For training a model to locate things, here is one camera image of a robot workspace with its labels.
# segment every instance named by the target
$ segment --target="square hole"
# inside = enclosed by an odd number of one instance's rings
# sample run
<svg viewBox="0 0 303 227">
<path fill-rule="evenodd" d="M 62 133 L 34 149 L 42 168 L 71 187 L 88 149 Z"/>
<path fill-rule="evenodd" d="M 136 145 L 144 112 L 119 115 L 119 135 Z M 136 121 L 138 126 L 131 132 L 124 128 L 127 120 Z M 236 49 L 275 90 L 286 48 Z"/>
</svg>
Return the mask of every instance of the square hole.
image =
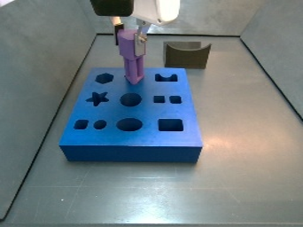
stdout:
<svg viewBox="0 0 303 227">
<path fill-rule="evenodd" d="M 180 96 L 170 96 L 170 101 L 174 104 L 180 104 L 183 102 L 182 97 Z"/>
<path fill-rule="evenodd" d="M 164 96 L 154 96 L 154 103 L 164 103 L 166 97 Z"/>
<path fill-rule="evenodd" d="M 183 131 L 182 119 L 159 119 L 159 131 Z"/>
<path fill-rule="evenodd" d="M 86 129 L 90 125 L 88 120 L 78 120 L 74 125 L 74 129 Z"/>
</svg>

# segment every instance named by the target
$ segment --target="oval hole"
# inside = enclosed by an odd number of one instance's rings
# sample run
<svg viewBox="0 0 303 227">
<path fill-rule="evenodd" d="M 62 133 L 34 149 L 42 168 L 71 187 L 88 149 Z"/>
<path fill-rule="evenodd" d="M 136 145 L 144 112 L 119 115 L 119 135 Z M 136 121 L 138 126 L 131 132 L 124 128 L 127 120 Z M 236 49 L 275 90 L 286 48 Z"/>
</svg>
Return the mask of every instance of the oval hole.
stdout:
<svg viewBox="0 0 303 227">
<path fill-rule="evenodd" d="M 142 121 L 135 118 L 124 118 L 118 122 L 122 131 L 136 131 L 142 128 Z"/>
</svg>

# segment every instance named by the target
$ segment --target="shape sorter board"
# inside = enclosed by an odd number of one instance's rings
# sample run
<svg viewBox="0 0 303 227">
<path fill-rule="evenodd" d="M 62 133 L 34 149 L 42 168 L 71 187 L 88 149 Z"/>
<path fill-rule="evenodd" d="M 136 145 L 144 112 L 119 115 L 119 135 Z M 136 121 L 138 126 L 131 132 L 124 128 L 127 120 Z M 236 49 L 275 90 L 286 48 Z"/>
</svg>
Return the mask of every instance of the shape sorter board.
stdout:
<svg viewBox="0 0 303 227">
<path fill-rule="evenodd" d="M 59 142 L 68 160 L 196 162 L 203 148 L 182 68 L 92 68 Z"/>
</svg>

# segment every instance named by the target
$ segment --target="gray wall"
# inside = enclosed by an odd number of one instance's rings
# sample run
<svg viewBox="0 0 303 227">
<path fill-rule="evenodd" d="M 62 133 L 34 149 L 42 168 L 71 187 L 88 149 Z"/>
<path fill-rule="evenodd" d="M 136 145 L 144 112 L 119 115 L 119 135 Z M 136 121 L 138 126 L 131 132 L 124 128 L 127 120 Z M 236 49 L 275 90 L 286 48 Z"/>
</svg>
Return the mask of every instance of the gray wall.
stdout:
<svg viewBox="0 0 303 227">
<path fill-rule="evenodd" d="M 95 15 L 88 0 L 79 0 L 98 33 L 112 33 L 108 17 Z M 240 35 L 266 0 L 182 0 L 176 21 L 163 27 L 152 26 L 154 34 Z M 136 27 L 132 17 L 127 27 Z"/>
<path fill-rule="evenodd" d="M 242 39 L 303 118 L 302 12 L 302 0 L 270 0 Z"/>
<path fill-rule="evenodd" d="M 0 8 L 0 219 L 95 35 L 75 0 Z"/>
</svg>

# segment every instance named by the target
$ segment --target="circular hole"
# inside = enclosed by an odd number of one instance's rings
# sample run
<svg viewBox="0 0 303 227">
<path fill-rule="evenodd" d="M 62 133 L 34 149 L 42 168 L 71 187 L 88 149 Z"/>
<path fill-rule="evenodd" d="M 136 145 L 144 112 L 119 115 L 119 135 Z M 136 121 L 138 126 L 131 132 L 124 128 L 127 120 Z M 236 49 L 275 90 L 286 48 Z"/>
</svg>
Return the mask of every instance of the circular hole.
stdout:
<svg viewBox="0 0 303 227">
<path fill-rule="evenodd" d="M 124 106 L 136 106 L 142 102 L 142 96 L 136 93 L 128 93 L 120 97 L 120 103 Z"/>
<path fill-rule="evenodd" d="M 94 124 L 94 128 L 98 129 L 98 130 L 104 129 L 106 126 L 107 126 L 107 122 L 103 121 L 103 120 L 96 121 L 95 124 Z"/>
<path fill-rule="evenodd" d="M 142 128 L 142 121 L 135 118 L 124 118 L 118 122 L 122 131 L 136 131 Z"/>
<path fill-rule="evenodd" d="M 90 125 L 88 120 L 78 120 L 74 125 L 74 129 L 86 129 Z"/>
</svg>

